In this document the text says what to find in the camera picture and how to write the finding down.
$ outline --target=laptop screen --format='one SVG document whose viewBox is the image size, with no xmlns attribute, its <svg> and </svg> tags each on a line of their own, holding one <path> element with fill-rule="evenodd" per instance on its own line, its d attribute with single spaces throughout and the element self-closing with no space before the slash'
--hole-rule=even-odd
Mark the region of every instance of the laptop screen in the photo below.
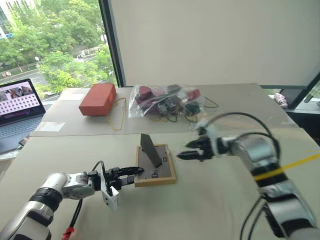
<svg viewBox="0 0 320 240">
<path fill-rule="evenodd" d="M 45 112 L 30 79 L 0 85 L 0 124 Z"/>
</svg>

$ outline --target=clear plastic bag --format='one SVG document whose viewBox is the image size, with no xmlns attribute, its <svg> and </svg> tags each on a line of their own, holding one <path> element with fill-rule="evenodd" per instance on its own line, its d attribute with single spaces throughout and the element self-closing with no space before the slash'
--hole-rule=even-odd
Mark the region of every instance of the clear plastic bag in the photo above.
<svg viewBox="0 0 320 240">
<path fill-rule="evenodd" d="M 205 98 L 194 86 L 135 85 L 129 100 L 129 118 L 148 116 L 195 116 L 204 111 Z"/>
</svg>

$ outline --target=white table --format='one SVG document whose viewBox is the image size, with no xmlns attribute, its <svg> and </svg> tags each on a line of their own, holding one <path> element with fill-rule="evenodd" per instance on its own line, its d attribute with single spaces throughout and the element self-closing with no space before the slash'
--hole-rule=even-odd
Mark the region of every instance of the white table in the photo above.
<svg viewBox="0 0 320 240">
<path fill-rule="evenodd" d="M 282 165 L 314 153 L 315 142 L 303 129 L 273 129 L 282 147 Z M 238 134 L 221 132 L 221 136 Z M 124 186 L 120 208 L 111 211 L 101 193 L 84 199 L 76 224 L 77 240 L 237 240 L 241 224 L 258 197 L 257 186 L 238 157 L 223 156 L 205 162 L 177 160 L 182 146 L 194 133 L 154 133 L 154 144 L 168 144 L 177 183 L 140 187 Z M 139 134 L 33 137 L 0 181 L 0 229 L 53 172 L 90 171 L 103 160 L 107 168 L 134 166 Z M 286 173 L 320 217 L 320 161 L 314 160 Z M 60 240 L 77 201 L 65 199 L 49 226 L 52 239 Z M 264 217 L 253 239 L 277 239 Z"/>
<path fill-rule="evenodd" d="M 205 108 L 210 117 L 227 112 L 245 112 L 261 119 L 270 128 L 297 128 L 283 109 L 255 83 L 245 84 L 220 84 L 197 86 L 202 95 L 220 105 L 217 108 Z M 129 98 L 132 88 L 117 88 L 116 98 Z M 43 116 L 43 122 L 64 123 L 59 131 L 34 131 L 32 137 L 48 136 L 85 136 L 85 135 L 114 135 L 114 134 L 140 134 L 140 133 L 186 133 L 192 128 L 192 123 L 178 118 L 177 123 L 154 122 L 146 117 L 128 118 L 128 108 L 125 109 L 123 128 L 114 131 L 109 128 L 109 123 L 104 116 L 82 116 L 78 106 L 80 105 L 89 88 L 68 88 L 61 97 L 50 107 Z M 120 127 L 122 108 L 120 105 L 109 113 L 111 120 L 115 122 L 115 128 Z M 243 116 L 229 116 L 218 121 L 217 126 L 221 130 L 252 129 L 257 128 L 254 120 Z"/>
</svg>

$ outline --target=robotic arm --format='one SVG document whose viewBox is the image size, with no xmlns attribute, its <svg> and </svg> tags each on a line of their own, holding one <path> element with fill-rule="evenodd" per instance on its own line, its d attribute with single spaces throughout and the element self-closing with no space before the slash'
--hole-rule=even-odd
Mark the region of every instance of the robotic arm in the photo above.
<svg viewBox="0 0 320 240">
<path fill-rule="evenodd" d="M 143 170 L 141 167 L 116 167 L 106 172 L 101 170 L 101 173 L 96 170 L 53 173 L 0 232 L 0 240 L 50 240 L 48 225 L 62 199 L 80 200 L 101 191 L 103 201 L 116 210 L 119 206 L 118 190 L 133 184 L 135 174 Z"/>
<path fill-rule="evenodd" d="M 295 184 L 281 170 L 273 147 L 257 133 L 240 136 L 216 137 L 213 127 L 200 123 L 200 137 L 186 147 L 198 150 L 183 151 L 183 160 L 197 159 L 201 162 L 213 156 L 228 154 L 239 156 L 258 185 L 258 191 L 266 203 L 263 211 L 273 233 L 289 240 L 319 240 L 314 216 Z M 268 174 L 278 170 L 277 174 Z"/>
</svg>

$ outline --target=laptop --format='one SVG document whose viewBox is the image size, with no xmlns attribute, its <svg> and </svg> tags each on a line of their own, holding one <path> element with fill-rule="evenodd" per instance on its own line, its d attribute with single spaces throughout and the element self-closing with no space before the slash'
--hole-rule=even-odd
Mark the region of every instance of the laptop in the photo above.
<svg viewBox="0 0 320 240">
<path fill-rule="evenodd" d="M 0 85 L 0 153 L 16 149 L 45 112 L 30 79 Z"/>
</svg>

